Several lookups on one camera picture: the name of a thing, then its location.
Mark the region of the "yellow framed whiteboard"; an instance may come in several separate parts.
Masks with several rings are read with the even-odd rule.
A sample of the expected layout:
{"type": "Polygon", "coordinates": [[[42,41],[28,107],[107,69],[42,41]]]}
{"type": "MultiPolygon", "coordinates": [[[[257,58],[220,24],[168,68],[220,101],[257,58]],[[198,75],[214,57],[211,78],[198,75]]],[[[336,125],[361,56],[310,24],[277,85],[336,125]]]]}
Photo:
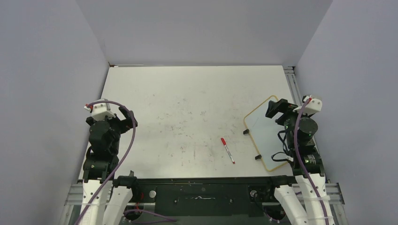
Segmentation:
{"type": "Polygon", "coordinates": [[[275,162],[275,159],[285,159],[282,153],[283,144],[277,136],[277,133],[283,129],[275,123],[274,119],[265,117],[270,101],[278,101],[275,95],[269,96],[257,107],[251,110],[243,119],[246,130],[257,151],[256,160],[261,161],[267,172],[274,172],[280,168],[288,166],[286,161],[275,162]]]}

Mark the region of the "red whiteboard marker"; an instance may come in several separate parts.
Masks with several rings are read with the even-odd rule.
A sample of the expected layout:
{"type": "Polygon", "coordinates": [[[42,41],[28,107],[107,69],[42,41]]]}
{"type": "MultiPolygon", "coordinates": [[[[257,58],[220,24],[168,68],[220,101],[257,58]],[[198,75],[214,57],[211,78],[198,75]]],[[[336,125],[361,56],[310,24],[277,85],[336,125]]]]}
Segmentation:
{"type": "Polygon", "coordinates": [[[220,140],[221,140],[223,146],[225,147],[225,149],[226,149],[226,151],[227,151],[227,154],[228,154],[230,160],[232,161],[233,164],[235,164],[236,162],[235,162],[235,160],[233,159],[233,156],[232,156],[232,154],[231,154],[231,152],[230,152],[230,150],[229,150],[229,148],[228,148],[228,146],[227,146],[227,143],[226,143],[225,139],[222,137],[222,138],[220,138],[220,140]]]}

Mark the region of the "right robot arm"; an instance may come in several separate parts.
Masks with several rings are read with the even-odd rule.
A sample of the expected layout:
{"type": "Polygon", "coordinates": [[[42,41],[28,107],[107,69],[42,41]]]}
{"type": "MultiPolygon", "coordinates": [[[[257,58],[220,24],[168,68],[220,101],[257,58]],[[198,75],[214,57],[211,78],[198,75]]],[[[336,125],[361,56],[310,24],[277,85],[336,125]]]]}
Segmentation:
{"type": "Polygon", "coordinates": [[[292,225],[335,224],[323,162],[314,142],[318,124],[312,116],[321,111],[322,105],[322,100],[312,95],[304,96],[301,106],[280,99],[269,101],[265,113],[267,118],[281,113],[276,124],[283,126],[283,130],[279,131],[284,135],[280,138],[283,142],[282,153],[284,161],[291,166],[302,200],[299,200],[292,184],[274,182],[266,186],[265,193],[268,199],[280,203],[292,225]]]}

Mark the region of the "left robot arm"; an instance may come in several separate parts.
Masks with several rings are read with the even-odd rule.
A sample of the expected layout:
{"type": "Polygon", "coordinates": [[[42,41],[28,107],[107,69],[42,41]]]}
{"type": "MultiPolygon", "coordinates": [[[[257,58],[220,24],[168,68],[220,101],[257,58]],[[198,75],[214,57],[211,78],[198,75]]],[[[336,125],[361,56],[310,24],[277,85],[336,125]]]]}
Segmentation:
{"type": "Polygon", "coordinates": [[[135,131],[138,122],[133,111],[118,105],[125,117],[118,118],[110,109],[110,101],[88,104],[89,147],[83,163],[83,196],[76,225],[117,225],[128,202],[139,198],[140,189],[134,172],[115,177],[126,159],[118,157],[121,135],[135,131]]]}

